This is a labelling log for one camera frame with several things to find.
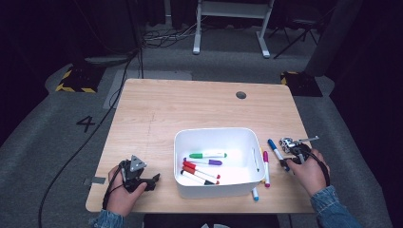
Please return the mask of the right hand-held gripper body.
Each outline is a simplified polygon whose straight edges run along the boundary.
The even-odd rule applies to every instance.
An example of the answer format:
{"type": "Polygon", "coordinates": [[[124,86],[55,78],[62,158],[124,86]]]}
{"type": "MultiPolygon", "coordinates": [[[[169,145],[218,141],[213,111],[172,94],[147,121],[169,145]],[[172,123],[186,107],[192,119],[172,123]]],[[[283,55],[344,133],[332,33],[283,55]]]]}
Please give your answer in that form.
{"type": "Polygon", "coordinates": [[[296,141],[290,141],[288,143],[289,151],[294,155],[292,161],[297,164],[305,163],[309,157],[313,157],[311,148],[306,144],[306,142],[315,141],[318,136],[308,139],[301,139],[296,141]]]}

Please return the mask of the dark blue marker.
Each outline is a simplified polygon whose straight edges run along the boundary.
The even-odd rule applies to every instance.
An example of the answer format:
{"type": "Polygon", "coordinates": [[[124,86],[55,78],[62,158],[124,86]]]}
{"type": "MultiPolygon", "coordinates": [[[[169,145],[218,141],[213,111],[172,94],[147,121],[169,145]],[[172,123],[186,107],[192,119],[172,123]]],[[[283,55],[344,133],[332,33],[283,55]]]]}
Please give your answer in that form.
{"type": "MultiPolygon", "coordinates": [[[[283,160],[283,157],[281,156],[280,152],[278,151],[278,148],[276,147],[275,143],[271,139],[269,139],[267,142],[268,142],[270,148],[274,151],[276,157],[278,158],[278,161],[283,160]]],[[[286,172],[289,172],[289,170],[290,170],[289,167],[283,167],[282,166],[282,168],[286,172]]]]}

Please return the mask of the yellow marker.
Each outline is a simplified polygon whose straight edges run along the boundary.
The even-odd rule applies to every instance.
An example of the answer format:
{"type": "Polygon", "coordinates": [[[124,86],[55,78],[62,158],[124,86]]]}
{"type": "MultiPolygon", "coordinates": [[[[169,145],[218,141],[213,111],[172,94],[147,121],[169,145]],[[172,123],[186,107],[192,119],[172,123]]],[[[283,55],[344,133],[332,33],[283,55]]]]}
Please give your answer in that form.
{"type": "Polygon", "coordinates": [[[265,160],[264,160],[264,150],[263,150],[262,147],[260,147],[259,149],[260,149],[260,154],[261,154],[261,157],[262,157],[262,160],[263,160],[263,162],[262,162],[263,163],[262,171],[263,171],[263,174],[264,174],[264,177],[260,182],[265,184],[265,181],[266,181],[266,175],[265,175],[266,168],[265,168],[265,160]]]}

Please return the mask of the orange-red marker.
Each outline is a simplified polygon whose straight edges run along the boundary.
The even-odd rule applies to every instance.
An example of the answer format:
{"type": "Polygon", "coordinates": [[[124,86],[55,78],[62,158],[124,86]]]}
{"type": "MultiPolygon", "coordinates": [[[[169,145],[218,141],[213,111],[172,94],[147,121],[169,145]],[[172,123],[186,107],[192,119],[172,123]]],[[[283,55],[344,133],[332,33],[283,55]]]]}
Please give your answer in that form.
{"type": "Polygon", "coordinates": [[[210,176],[208,176],[206,174],[203,174],[200,171],[194,170],[194,169],[192,169],[190,167],[183,166],[182,170],[183,170],[183,172],[186,171],[186,172],[188,172],[188,173],[190,173],[190,174],[192,174],[192,175],[194,175],[196,177],[199,177],[199,178],[204,179],[206,181],[210,181],[210,182],[212,182],[214,184],[220,184],[220,182],[216,178],[212,178],[212,177],[210,177],[210,176]]]}

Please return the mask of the black marker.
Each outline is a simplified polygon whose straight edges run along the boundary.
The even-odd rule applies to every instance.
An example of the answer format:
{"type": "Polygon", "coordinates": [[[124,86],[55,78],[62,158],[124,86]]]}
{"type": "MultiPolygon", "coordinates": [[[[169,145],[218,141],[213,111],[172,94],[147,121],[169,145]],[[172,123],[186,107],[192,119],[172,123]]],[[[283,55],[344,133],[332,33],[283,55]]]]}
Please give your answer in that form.
{"type": "Polygon", "coordinates": [[[195,175],[193,175],[193,174],[191,174],[191,173],[189,173],[187,171],[184,171],[184,170],[182,170],[180,173],[181,173],[182,176],[187,177],[187,178],[191,179],[192,181],[196,181],[197,183],[200,183],[202,185],[214,185],[215,184],[212,181],[205,180],[203,178],[197,177],[197,176],[195,176],[195,175]]]}

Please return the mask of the red marker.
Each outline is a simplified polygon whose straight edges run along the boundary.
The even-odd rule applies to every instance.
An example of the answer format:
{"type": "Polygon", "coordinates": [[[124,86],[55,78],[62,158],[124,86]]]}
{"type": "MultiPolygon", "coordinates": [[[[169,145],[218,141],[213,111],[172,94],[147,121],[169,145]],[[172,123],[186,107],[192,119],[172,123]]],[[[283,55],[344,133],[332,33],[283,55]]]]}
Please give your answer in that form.
{"type": "Polygon", "coordinates": [[[196,170],[196,171],[202,172],[203,174],[205,174],[205,175],[207,175],[207,176],[210,176],[210,177],[213,177],[213,178],[216,178],[216,179],[220,179],[220,178],[221,178],[221,175],[220,175],[220,174],[215,173],[215,172],[213,172],[212,170],[210,170],[210,169],[208,169],[208,168],[206,168],[206,167],[197,166],[195,163],[192,163],[192,162],[190,162],[190,161],[184,161],[182,164],[183,164],[185,167],[189,167],[189,168],[192,168],[192,169],[194,169],[194,170],[196,170]]]}

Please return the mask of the bright green marker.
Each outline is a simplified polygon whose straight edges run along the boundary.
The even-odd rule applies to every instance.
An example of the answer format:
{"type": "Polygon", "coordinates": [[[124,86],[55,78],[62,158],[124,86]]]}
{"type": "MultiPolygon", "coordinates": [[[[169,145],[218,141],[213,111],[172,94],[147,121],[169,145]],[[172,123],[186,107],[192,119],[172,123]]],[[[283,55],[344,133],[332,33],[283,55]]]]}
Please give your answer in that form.
{"type": "Polygon", "coordinates": [[[206,158],[226,158],[227,153],[224,152],[212,152],[212,153],[192,153],[189,158],[193,159],[206,159],[206,158]]]}

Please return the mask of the purple marker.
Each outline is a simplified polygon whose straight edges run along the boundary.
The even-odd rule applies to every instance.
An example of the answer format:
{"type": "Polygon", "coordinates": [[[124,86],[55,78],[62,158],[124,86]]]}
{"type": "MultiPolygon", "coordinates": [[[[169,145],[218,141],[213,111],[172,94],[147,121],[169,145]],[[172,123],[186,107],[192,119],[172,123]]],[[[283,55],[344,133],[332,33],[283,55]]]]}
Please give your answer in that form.
{"type": "Polygon", "coordinates": [[[217,160],[183,158],[183,161],[184,162],[201,163],[201,164],[207,164],[207,165],[217,165],[217,166],[222,165],[222,161],[217,161],[217,160]]]}

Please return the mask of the white plastic storage box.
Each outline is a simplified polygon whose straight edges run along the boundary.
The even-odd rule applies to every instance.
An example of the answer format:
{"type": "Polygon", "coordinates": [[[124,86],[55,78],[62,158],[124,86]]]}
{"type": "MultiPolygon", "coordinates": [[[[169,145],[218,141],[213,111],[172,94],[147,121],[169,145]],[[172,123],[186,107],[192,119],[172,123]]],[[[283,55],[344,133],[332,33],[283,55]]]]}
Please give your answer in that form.
{"type": "Polygon", "coordinates": [[[201,128],[177,133],[174,141],[174,177],[180,195],[186,199],[205,199],[247,195],[263,179],[263,160],[256,134],[248,128],[201,128]],[[202,185],[181,175],[183,158],[192,153],[227,153],[226,158],[206,158],[222,161],[222,165],[206,167],[221,175],[220,184],[202,185]]]}

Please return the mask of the person's left hand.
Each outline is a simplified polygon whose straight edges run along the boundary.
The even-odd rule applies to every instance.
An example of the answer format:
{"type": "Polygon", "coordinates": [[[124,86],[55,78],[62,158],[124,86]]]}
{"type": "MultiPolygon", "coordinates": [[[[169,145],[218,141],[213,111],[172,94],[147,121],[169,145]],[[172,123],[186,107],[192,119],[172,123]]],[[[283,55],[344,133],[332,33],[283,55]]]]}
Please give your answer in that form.
{"type": "Polygon", "coordinates": [[[135,191],[129,193],[123,187],[123,177],[118,166],[113,167],[108,173],[110,190],[106,210],[122,217],[128,216],[137,199],[144,192],[147,184],[141,183],[135,191]]]}

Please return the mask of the grey tape piece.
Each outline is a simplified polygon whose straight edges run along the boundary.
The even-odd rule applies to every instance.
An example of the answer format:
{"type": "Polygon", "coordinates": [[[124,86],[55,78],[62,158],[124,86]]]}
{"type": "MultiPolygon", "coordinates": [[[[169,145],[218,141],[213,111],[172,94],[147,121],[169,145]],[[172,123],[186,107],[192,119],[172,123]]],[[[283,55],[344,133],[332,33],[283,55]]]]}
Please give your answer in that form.
{"type": "Polygon", "coordinates": [[[87,186],[90,186],[90,185],[92,185],[93,183],[96,183],[96,184],[104,184],[105,181],[106,181],[105,178],[92,177],[92,178],[86,178],[86,179],[84,179],[83,184],[84,184],[84,185],[87,185],[87,186]]]}

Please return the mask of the black seat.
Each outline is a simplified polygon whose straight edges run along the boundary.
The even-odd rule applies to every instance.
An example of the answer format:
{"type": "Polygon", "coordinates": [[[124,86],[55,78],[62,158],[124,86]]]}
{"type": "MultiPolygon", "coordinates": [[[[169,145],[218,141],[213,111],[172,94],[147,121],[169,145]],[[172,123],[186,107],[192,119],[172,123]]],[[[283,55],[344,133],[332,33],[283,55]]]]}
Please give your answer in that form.
{"type": "Polygon", "coordinates": [[[144,228],[279,228],[278,217],[273,215],[230,214],[146,214],[144,228]]]}

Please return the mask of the grey stand base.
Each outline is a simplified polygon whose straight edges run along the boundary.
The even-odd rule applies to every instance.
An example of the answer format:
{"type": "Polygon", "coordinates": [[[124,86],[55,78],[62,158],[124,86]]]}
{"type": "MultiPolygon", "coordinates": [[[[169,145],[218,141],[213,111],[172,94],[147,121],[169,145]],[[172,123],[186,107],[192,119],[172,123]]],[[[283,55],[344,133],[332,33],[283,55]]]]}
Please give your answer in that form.
{"type": "Polygon", "coordinates": [[[94,67],[115,67],[128,63],[133,59],[132,55],[107,55],[87,57],[85,61],[94,67]]]}

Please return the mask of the grey padded column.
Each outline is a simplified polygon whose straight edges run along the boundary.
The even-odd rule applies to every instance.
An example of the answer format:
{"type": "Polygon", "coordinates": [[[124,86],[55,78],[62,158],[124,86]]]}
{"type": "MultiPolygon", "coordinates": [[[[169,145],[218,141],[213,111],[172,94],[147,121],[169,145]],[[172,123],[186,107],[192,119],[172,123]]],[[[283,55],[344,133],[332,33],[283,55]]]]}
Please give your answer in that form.
{"type": "Polygon", "coordinates": [[[304,73],[321,77],[335,59],[338,49],[355,21],[363,0],[337,0],[335,10],[311,56],[304,73]]]}

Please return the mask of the white desk frame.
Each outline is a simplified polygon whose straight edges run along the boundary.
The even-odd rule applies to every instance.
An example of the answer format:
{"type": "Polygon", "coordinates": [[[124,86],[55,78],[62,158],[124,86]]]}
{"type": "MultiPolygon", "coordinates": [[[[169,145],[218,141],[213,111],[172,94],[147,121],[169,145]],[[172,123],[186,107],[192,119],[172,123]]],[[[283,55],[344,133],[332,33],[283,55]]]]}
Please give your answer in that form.
{"type": "Polygon", "coordinates": [[[255,3],[234,3],[234,2],[213,2],[210,0],[198,0],[196,14],[196,32],[192,52],[198,55],[201,52],[202,41],[202,17],[220,16],[235,17],[247,19],[261,19],[262,26],[260,31],[256,32],[261,54],[264,58],[271,56],[266,46],[264,35],[271,16],[275,0],[268,0],[264,4],[255,3]]]}

